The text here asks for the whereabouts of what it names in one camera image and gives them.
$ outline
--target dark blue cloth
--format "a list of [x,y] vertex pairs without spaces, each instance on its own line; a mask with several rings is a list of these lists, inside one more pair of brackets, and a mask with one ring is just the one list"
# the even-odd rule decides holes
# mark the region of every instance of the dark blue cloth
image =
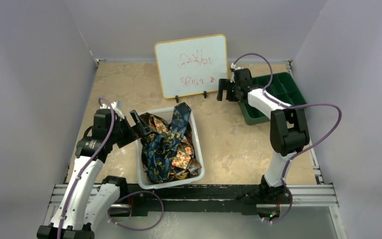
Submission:
[[187,129],[191,108],[184,102],[174,107],[174,115],[167,137],[157,134],[154,140],[144,143],[143,153],[147,157],[148,178],[153,183],[167,181],[171,170],[171,158],[177,155],[178,144]]

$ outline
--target whiteboard frame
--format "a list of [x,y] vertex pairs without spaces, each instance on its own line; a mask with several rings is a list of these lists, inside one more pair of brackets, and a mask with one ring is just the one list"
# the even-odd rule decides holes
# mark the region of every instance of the whiteboard frame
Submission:
[[[226,36],[224,34],[214,34],[214,35],[208,35],[208,36],[197,36],[197,37],[190,37],[190,38],[184,38],[184,39],[178,39],[178,40],[170,40],[170,41],[161,41],[156,44],[154,44],[154,54],[156,55],[156,65],[157,65],[157,72],[159,74],[159,83],[160,83],[160,88],[162,89],[162,96],[165,99],[175,99],[176,97],[166,97],[165,93],[163,92],[163,85],[162,85],[162,77],[160,76],[160,69],[159,69],[159,62],[157,60],[157,51],[156,51],[156,46],[158,44],[162,43],[170,43],[170,42],[176,42],[176,41],[186,41],[186,40],[192,40],[192,39],[200,39],[200,38],[208,38],[208,37],[213,37],[213,36],[223,36],[225,38],[225,54],[226,54],[226,75],[229,75],[229,68],[228,68],[228,51],[227,51],[227,45],[226,45]],[[201,93],[195,93],[195,94],[188,94],[188,95],[181,95],[178,97],[186,97],[186,96],[195,96],[195,95],[201,95],[204,94],[204,92]]]

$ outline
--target beige table surface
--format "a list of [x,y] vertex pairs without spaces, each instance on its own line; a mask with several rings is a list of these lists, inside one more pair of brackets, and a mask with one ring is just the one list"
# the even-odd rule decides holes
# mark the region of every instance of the beige table surface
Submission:
[[[265,64],[242,64],[252,76],[269,74]],[[275,73],[287,71],[285,65],[274,64]],[[273,154],[270,146],[270,123],[249,126],[245,123],[237,103],[217,101],[217,93],[180,98],[193,110],[205,166],[204,177],[197,184],[258,184],[267,171]],[[111,102],[120,100],[122,112],[128,117],[131,110],[172,107],[175,99],[164,99],[155,63],[100,63],[78,135],[93,124],[98,98]],[[128,183],[137,182],[135,144],[114,150],[96,179],[100,183],[107,175],[125,177]],[[72,175],[74,156],[68,173]],[[296,158],[287,176],[289,184],[316,184],[309,152]]]

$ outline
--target white wall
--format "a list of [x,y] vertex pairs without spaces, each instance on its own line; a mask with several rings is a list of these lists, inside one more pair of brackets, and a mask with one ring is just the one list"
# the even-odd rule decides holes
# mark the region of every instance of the white wall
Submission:
[[95,68],[61,0],[0,0],[0,238],[35,238]]
[[326,0],[65,2],[96,58],[154,61],[156,42],[223,33],[230,59],[279,61],[294,59]]
[[[382,1],[328,0],[294,61],[309,102],[340,105],[336,133],[316,153],[336,188],[350,239],[382,239]],[[313,140],[336,119],[309,110]]]

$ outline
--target green tray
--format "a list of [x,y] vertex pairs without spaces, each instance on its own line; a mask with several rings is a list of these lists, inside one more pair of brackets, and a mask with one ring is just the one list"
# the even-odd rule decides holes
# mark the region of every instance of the green tray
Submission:
[[[270,75],[254,77],[253,84],[265,86],[269,82],[269,79]],[[267,92],[279,100],[294,106],[306,104],[298,86],[296,86],[295,81],[288,72],[273,74],[273,81],[267,88]],[[248,125],[255,125],[269,121],[267,116],[246,103],[239,102],[239,107],[241,108],[242,115]]]

